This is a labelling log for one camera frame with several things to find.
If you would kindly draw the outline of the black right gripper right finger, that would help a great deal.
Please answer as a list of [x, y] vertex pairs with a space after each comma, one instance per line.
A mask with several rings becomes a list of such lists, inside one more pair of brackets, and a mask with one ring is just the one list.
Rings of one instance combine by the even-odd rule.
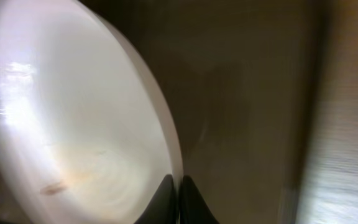
[[189, 175], [183, 177], [178, 204], [181, 224], [219, 224]]

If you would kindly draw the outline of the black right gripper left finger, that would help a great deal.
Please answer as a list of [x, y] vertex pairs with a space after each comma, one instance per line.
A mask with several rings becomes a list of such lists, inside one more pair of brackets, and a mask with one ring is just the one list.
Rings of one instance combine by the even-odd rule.
[[177, 196], [172, 175], [166, 175], [134, 224], [176, 224]]

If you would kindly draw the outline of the white plate back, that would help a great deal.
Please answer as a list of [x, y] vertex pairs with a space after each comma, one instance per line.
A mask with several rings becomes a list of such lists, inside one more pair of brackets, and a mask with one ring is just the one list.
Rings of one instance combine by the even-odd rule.
[[183, 175], [133, 45], [79, 1], [0, 1], [0, 172], [33, 223], [135, 223]]

